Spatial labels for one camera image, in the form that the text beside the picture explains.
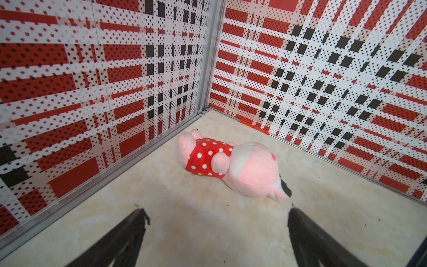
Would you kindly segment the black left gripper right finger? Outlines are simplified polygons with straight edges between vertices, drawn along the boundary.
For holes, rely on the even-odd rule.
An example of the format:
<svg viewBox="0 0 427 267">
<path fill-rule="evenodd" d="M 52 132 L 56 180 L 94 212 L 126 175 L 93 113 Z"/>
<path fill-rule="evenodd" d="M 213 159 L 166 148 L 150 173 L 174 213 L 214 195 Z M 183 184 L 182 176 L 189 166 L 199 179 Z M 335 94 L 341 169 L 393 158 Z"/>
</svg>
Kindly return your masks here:
<svg viewBox="0 0 427 267">
<path fill-rule="evenodd" d="M 298 208 L 288 217 L 289 236 L 300 267 L 364 267 L 361 260 Z"/>
</svg>

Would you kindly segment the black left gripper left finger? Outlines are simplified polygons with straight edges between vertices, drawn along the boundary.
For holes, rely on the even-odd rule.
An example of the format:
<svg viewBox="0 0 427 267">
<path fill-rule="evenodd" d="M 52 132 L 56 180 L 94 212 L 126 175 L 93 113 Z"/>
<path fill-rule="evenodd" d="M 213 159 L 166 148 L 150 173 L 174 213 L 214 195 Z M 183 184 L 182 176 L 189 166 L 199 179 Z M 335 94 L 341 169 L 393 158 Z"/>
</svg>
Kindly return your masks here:
<svg viewBox="0 0 427 267">
<path fill-rule="evenodd" d="M 134 210 L 69 267 L 134 267 L 150 218 L 143 208 Z"/>
</svg>

